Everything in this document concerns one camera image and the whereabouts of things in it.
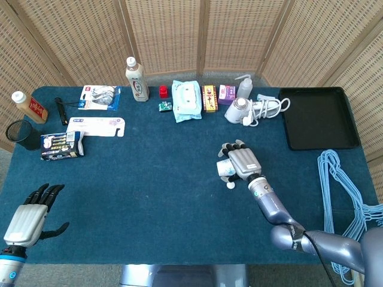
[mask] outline red cap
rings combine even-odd
[[[160,86],[160,98],[166,99],[168,97],[168,87],[167,86]]]

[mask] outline plastic bottle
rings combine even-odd
[[[126,63],[125,76],[130,82],[135,100],[146,102],[149,100],[149,88],[144,75],[144,67],[137,63],[134,57],[127,58]]]
[[[251,80],[251,75],[243,75],[235,78],[236,80],[245,78],[240,84],[237,91],[237,97],[244,97],[245,99],[249,98],[251,90],[253,89],[253,81]]]
[[[48,110],[40,105],[32,96],[24,94],[22,91],[15,91],[12,100],[16,107],[30,117],[35,123],[45,124],[48,118]]]

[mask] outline blue package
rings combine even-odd
[[[86,85],[78,101],[78,109],[116,111],[120,102],[120,86]]]
[[[173,112],[175,122],[200,120],[202,110],[201,90],[197,81],[180,82],[172,84]]]

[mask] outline teal felt surface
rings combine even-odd
[[[43,133],[65,132],[54,102],[76,102],[82,87],[42,87],[34,97],[49,111]],[[201,120],[175,123],[158,111],[158,88],[148,102],[136,102],[124,87],[118,111],[80,111],[69,117],[122,117],[123,138],[85,137],[85,156],[41,161],[39,151],[16,145],[0,196],[0,233],[14,211],[40,185],[65,184],[49,213],[45,230],[65,221],[59,237],[28,250],[32,263],[89,264],[307,264],[316,257],[282,251],[270,242],[266,222],[246,182],[228,190],[218,177],[221,144],[242,139],[255,153],[263,174],[291,215],[307,230],[323,229],[317,157],[321,151],[291,151],[282,116],[258,127],[230,124],[220,105]],[[278,88],[254,88],[277,96]],[[364,202],[376,195],[362,148],[337,151],[342,168],[359,187]],[[334,221],[343,232],[353,217],[352,203],[331,180]]]

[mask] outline small box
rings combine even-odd
[[[215,86],[202,86],[203,110],[205,112],[218,111],[217,90]]]
[[[218,103],[230,106],[235,100],[235,86],[220,85]]]
[[[84,155],[83,132],[52,133],[42,135],[41,159],[42,160],[63,160],[64,158],[82,157]]]
[[[171,102],[162,102],[158,104],[159,112],[171,112],[173,110],[173,104]]]

